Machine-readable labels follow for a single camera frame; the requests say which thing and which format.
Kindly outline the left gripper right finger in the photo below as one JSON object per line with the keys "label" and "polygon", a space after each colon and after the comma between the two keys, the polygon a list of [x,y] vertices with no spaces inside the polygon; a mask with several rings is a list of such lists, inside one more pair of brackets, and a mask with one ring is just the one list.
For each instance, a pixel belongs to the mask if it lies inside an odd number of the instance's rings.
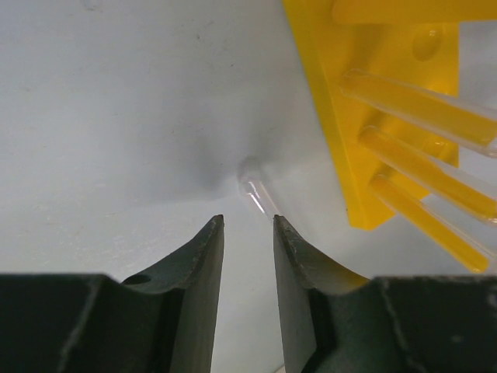
{"label": "left gripper right finger", "polygon": [[494,372],[493,276],[367,279],[282,216],[273,250],[288,372]]}

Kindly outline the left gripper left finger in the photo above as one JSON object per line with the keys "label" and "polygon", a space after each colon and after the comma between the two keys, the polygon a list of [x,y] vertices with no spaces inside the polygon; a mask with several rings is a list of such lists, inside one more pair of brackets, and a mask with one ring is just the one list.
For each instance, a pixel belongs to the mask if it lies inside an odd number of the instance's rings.
{"label": "left gripper left finger", "polygon": [[3,274],[3,372],[208,372],[224,218],[150,267],[104,274]]}

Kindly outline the clear glass test tube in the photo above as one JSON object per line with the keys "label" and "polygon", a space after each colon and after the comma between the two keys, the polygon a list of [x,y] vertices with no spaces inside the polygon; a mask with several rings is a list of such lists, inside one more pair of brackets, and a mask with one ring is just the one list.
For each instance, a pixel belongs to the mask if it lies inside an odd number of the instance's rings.
{"label": "clear glass test tube", "polygon": [[496,111],[454,96],[353,69],[339,80],[343,95],[445,137],[488,158],[496,157]]}
{"label": "clear glass test tube", "polygon": [[268,181],[268,176],[257,158],[247,157],[240,163],[237,171],[239,193],[258,216],[273,225],[274,217],[280,215],[280,209]]}
{"label": "clear glass test tube", "polygon": [[383,163],[405,174],[473,218],[496,226],[496,197],[472,186],[465,173],[376,127],[366,127],[359,143]]}

